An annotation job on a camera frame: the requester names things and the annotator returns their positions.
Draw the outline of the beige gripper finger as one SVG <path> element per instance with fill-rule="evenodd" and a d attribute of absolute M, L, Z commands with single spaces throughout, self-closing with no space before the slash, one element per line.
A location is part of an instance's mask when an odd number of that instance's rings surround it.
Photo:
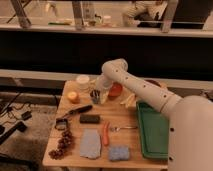
<path fill-rule="evenodd" d="M 100 103 L 104 104 L 108 98 L 109 91 L 103 92 L 100 95 Z"/>

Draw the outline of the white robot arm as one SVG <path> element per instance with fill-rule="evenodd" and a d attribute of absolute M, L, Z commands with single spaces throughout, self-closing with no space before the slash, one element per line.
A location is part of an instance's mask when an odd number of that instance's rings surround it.
<path fill-rule="evenodd" d="M 181 97 L 127 72 L 125 59 L 102 65 L 96 87 L 118 82 L 169 119 L 168 171 L 213 171 L 213 102 Z"/>

